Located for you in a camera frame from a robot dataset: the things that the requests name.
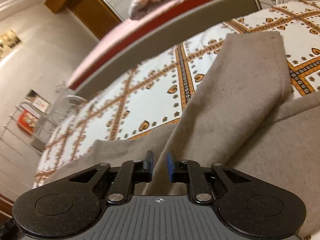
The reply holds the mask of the grey-brown fleece pants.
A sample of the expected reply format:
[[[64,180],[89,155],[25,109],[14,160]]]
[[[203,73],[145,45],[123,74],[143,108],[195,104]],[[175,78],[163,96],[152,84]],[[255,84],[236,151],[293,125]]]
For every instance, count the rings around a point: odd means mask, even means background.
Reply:
[[[228,34],[176,124],[138,138],[97,140],[46,183],[98,163],[120,165],[155,153],[152,181],[138,194],[183,194],[167,153],[201,166],[222,163],[296,194],[306,205],[304,238],[319,231],[319,93],[294,99],[284,41],[277,31]]]

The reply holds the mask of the white low drawer cabinet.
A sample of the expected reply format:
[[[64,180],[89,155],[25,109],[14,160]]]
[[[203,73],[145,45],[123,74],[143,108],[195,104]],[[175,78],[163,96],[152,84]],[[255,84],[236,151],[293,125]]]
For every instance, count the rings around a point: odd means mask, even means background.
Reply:
[[[36,117],[38,120],[31,134],[30,145],[36,152],[42,154],[47,142],[59,125],[61,116],[58,111],[51,111],[49,113],[37,113]]]

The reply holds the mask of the red picture board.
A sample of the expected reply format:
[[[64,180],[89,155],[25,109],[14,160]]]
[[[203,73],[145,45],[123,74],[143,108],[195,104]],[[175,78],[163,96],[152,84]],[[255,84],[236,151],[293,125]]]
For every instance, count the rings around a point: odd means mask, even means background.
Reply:
[[[23,110],[17,120],[17,126],[25,133],[32,135],[37,125],[38,118],[28,110]]]

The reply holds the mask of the small framed picture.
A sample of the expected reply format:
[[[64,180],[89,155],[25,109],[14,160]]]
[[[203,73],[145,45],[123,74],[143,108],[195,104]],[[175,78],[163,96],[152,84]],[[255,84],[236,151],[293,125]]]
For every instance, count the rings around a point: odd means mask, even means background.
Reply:
[[[34,106],[36,109],[41,111],[42,113],[46,113],[51,106],[51,103],[40,96],[34,90],[29,90],[25,98]]]

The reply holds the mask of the white orange patterned bedsheet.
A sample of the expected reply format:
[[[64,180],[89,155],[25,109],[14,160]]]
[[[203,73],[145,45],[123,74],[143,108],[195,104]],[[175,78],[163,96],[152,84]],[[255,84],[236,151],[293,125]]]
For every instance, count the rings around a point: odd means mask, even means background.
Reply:
[[[179,121],[226,36],[278,31],[283,36],[291,98],[319,90],[319,0],[294,1],[219,23],[127,71],[80,104],[52,133],[33,186],[87,154],[96,140],[125,140]]]

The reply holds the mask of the wall picture poster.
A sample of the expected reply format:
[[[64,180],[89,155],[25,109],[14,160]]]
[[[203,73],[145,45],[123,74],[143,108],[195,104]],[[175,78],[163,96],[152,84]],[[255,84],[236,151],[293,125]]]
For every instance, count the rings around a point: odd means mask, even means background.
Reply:
[[[2,33],[0,36],[0,59],[4,59],[21,42],[21,39],[12,30]]]

